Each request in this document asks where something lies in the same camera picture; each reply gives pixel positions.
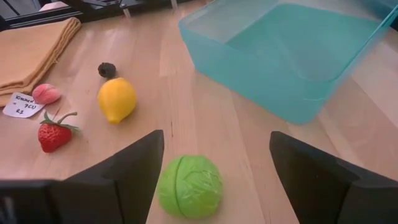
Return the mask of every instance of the paper label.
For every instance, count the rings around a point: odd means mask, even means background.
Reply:
[[[44,105],[37,104],[31,96],[23,93],[13,93],[2,112],[15,118],[29,118],[43,107]]]

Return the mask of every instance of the translucent plastic container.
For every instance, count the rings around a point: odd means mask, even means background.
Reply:
[[[317,115],[382,37],[397,17],[391,4],[215,0],[179,27],[199,72],[300,124]]]

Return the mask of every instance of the toy strawberry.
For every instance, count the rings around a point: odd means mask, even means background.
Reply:
[[[68,113],[55,123],[49,118],[47,112],[44,113],[44,121],[41,122],[38,132],[39,142],[44,152],[53,152],[71,140],[72,131],[77,131],[78,128],[61,124],[61,122],[68,116],[76,115],[77,112]]]

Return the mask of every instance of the green cabbage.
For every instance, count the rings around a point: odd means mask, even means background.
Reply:
[[[217,167],[204,156],[174,159],[160,176],[157,195],[169,214],[203,218],[216,212],[223,193]]]

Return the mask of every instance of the folded towel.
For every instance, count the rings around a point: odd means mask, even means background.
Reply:
[[[76,18],[0,32],[0,106],[12,93],[30,93],[56,61],[81,23]]]

